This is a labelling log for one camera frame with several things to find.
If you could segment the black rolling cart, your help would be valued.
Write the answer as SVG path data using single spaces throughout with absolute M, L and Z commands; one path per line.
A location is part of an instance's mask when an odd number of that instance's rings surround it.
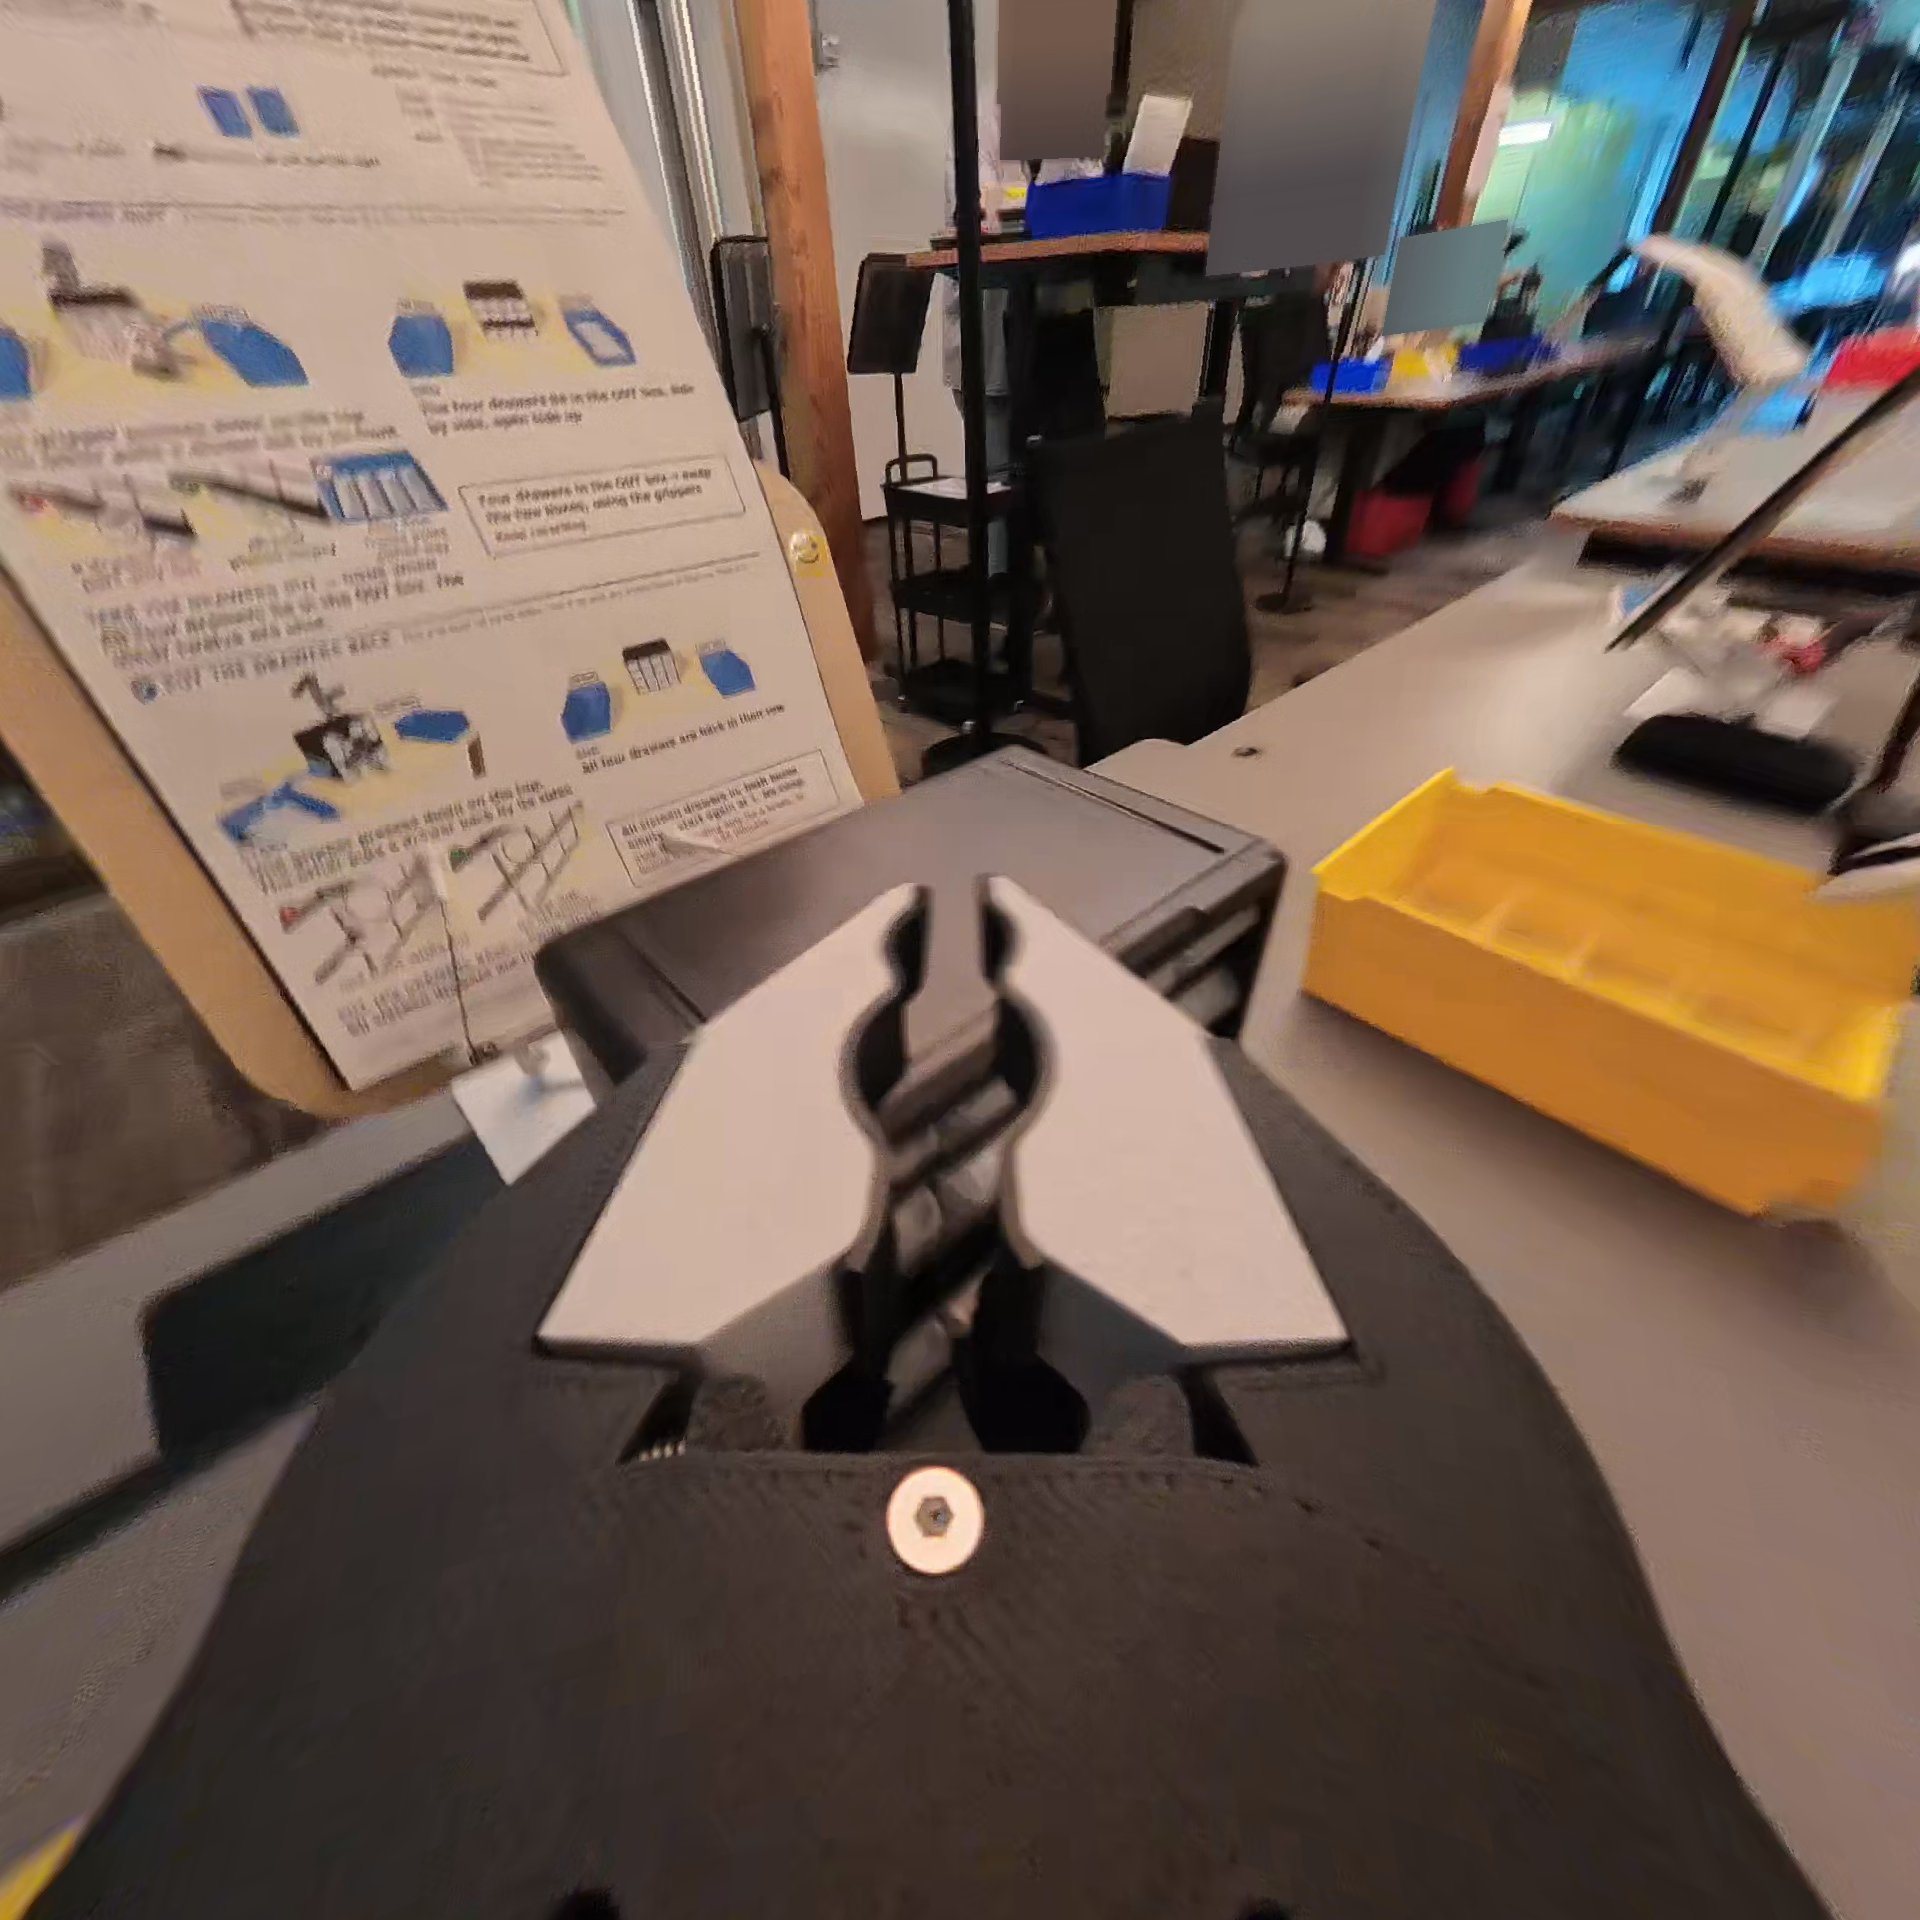
M 882 471 L 889 594 L 894 601 L 899 705 L 929 721 L 966 729 L 978 717 L 973 666 L 973 542 L 966 477 L 931 453 L 902 453 Z M 1015 714 L 1032 688 L 1032 637 L 1018 635 L 1018 536 L 1023 488 L 997 474 L 989 499 L 989 672 L 994 714 Z

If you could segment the wooden post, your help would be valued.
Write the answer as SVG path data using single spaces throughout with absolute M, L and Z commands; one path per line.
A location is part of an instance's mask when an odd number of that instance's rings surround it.
M 736 1 L 739 58 L 779 320 L 789 480 L 824 527 L 853 632 L 878 652 L 859 507 L 844 315 L 807 1 Z

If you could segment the printed instruction poster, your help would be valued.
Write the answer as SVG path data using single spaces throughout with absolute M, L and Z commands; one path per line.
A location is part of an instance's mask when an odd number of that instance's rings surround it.
M 6 5 L 6 583 L 160 813 L 95 868 L 325 1112 L 862 801 L 566 5 Z

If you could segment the long wooden table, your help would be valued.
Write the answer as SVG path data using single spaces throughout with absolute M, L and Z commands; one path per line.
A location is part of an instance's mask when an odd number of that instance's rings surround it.
M 1324 516 L 1324 552 L 1320 561 L 1360 573 L 1376 567 L 1374 556 L 1356 552 L 1353 527 L 1360 492 L 1374 488 L 1384 471 L 1397 431 L 1432 421 L 1446 423 L 1467 412 L 1514 412 L 1520 437 L 1496 462 L 1496 490 L 1513 490 L 1525 471 L 1525 456 L 1549 399 L 1561 391 L 1589 399 L 1613 377 L 1638 370 L 1651 350 L 1655 337 L 1649 333 L 1625 333 L 1552 348 L 1539 363 L 1496 374 L 1388 377 L 1366 391 L 1335 387 L 1331 395 L 1308 382 L 1287 387 L 1282 391 L 1285 405 L 1317 407 L 1335 421 L 1330 427 L 1336 437 L 1335 492 L 1330 516 Z

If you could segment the yellow plastic bin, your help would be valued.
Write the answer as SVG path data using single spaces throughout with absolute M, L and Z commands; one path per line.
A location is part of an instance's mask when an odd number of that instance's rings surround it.
M 80 1823 L 68 1823 L 6 1865 L 0 1885 L 2 1916 L 28 1916 L 34 1911 L 38 1896 L 44 1896 L 73 1858 L 80 1834 Z
M 1836 1213 L 1914 938 L 1913 897 L 1446 769 L 1313 866 L 1304 992 L 1731 1213 Z

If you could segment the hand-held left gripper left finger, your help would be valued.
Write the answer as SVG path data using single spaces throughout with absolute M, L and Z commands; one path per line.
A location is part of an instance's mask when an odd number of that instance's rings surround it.
M 907 1065 L 929 896 L 903 881 L 684 1047 L 536 1341 L 681 1377 L 748 1377 L 801 1419 L 868 1365 L 896 1270 L 881 1105 Z

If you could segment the black office chair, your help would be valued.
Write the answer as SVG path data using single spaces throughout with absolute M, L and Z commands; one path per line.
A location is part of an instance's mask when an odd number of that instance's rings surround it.
M 1238 721 L 1254 659 L 1219 412 L 1032 441 L 1027 488 L 1077 763 Z

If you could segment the black pouch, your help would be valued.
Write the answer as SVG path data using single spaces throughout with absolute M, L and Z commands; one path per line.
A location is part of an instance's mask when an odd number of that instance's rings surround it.
M 1633 777 L 1798 819 L 1831 813 L 1858 781 L 1855 761 L 1823 737 L 1690 711 L 1636 721 L 1611 757 Z

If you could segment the black thin rod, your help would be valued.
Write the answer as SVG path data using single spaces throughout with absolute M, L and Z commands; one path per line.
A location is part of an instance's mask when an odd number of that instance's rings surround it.
M 1895 426 L 1917 399 L 1917 367 L 1872 396 L 1831 441 L 1805 456 L 1788 477 L 1742 516 L 1720 542 L 1707 547 L 1659 594 L 1620 622 L 1609 650 L 1633 647 L 1655 635 L 1673 612 L 1685 608 L 1698 594 L 1714 587 L 1730 569 L 1742 565 L 1771 533 L 1832 474 L 1858 463 L 1872 448 L 1895 432 Z

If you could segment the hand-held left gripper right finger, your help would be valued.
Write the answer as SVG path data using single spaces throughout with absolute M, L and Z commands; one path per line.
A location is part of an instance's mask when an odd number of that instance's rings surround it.
M 1020 881 L 978 885 L 1018 1116 L 1000 1219 L 1062 1373 L 1347 1346 L 1210 1035 Z

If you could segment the wooden standing desk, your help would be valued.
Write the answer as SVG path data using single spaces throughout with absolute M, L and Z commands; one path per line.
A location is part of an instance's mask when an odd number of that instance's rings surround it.
M 982 247 L 982 279 L 1020 294 L 1085 281 L 1121 306 L 1202 303 L 1207 328 L 1192 412 L 1224 426 L 1242 297 L 1210 275 L 1210 241 L 1206 230 L 997 237 Z

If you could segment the black floor stand pole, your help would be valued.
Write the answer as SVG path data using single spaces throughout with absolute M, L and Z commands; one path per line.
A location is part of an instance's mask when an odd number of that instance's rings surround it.
M 989 431 L 987 232 L 1001 214 L 1000 124 L 984 107 L 978 18 L 973 1 L 948 1 L 948 89 L 952 134 L 956 341 L 960 354 L 960 418 L 966 445 L 966 612 L 973 643 L 971 707 L 922 757 L 925 777 L 942 777 L 1000 752 L 1015 737 L 1001 717 L 1032 688 L 1032 538 L 1027 511 L 1011 499 L 1005 533 L 1007 623 L 997 635 L 991 481 L 1005 474 Z

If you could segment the black wall box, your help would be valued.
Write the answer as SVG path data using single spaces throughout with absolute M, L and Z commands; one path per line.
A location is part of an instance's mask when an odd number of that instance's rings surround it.
M 708 252 L 718 363 L 739 423 L 776 407 L 776 298 L 762 234 L 721 234 Z

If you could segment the black drawer cabinet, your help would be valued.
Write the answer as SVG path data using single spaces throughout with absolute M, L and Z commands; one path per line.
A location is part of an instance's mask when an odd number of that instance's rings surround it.
M 927 889 L 925 979 L 903 1010 L 890 1125 L 997 1065 L 978 881 L 1015 879 L 1215 1035 L 1238 1035 L 1285 885 L 1259 835 L 1114 778 L 1007 748 L 806 828 L 542 947 L 536 978 L 606 1084 L 622 1084 L 878 896 Z

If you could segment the cardboard backing board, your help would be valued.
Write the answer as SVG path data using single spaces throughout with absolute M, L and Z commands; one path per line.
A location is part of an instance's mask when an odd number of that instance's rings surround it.
M 797 485 L 767 463 L 757 463 L 757 477 L 853 769 L 855 804 L 894 799 L 899 769 L 858 650 L 838 552 Z M 349 1092 L 10 581 L 2 583 L 2 696 L 6 748 L 215 1047 L 254 1088 L 317 1119 L 362 1119 L 451 1085 L 463 1065 L 431 1063 Z

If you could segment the blue plastic bin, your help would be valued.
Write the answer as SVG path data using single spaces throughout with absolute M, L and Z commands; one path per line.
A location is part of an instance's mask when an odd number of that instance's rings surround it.
M 1036 181 L 1023 203 L 1024 234 L 1032 241 L 1067 241 L 1095 234 L 1161 232 L 1173 178 L 1114 173 L 1091 178 Z

